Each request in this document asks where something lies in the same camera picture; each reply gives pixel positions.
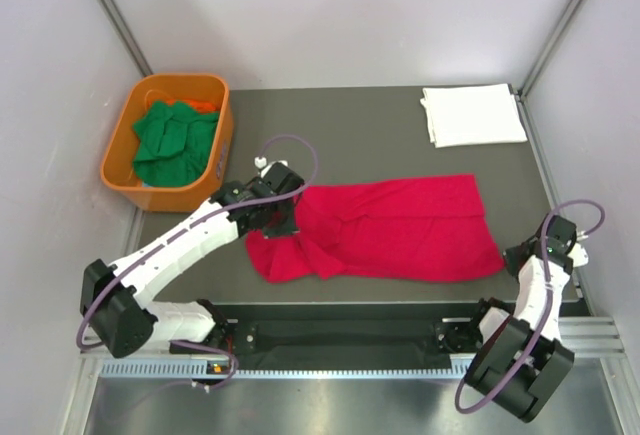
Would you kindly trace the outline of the red polo shirt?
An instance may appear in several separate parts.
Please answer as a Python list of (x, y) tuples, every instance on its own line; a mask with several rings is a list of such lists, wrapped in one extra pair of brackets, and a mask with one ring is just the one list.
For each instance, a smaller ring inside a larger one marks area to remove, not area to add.
[(458, 283), (504, 267), (472, 174), (312, 186), (295, 219), (292, 236), (245, 240), (271, 283), (308, 275)]

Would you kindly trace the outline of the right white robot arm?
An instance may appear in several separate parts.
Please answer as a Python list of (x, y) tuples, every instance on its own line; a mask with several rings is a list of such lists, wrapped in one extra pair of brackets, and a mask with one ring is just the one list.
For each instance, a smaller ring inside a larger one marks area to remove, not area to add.
[(467, 325), (478, 352), (456, 390), (458, 412), (494, 402), (529, 423), (566, 378), (575, 355), (562, 344), (559, 315), (577, 248), (576, 225), (549, 214), (534, 235), (504, 251), (505, 267), (519, 283), (515, 308), (483, 300), (479, 318)]

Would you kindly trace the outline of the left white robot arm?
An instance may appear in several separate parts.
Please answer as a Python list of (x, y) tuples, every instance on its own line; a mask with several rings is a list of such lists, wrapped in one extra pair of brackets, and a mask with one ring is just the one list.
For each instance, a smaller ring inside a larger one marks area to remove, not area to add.
[(296, 233), (294, 207), (303, 189), (303, 178), (285, 162), (271, 163), (247, 183), (223, 184), (147, 246), (111, 263), (92, 262), (83, 274), (82, 327), (115, 358), (163, 343), (220, 349), (228, 322), (211, 302), (159, 302), (157, 295), (201, 259), (252, 231), (268, 238)]

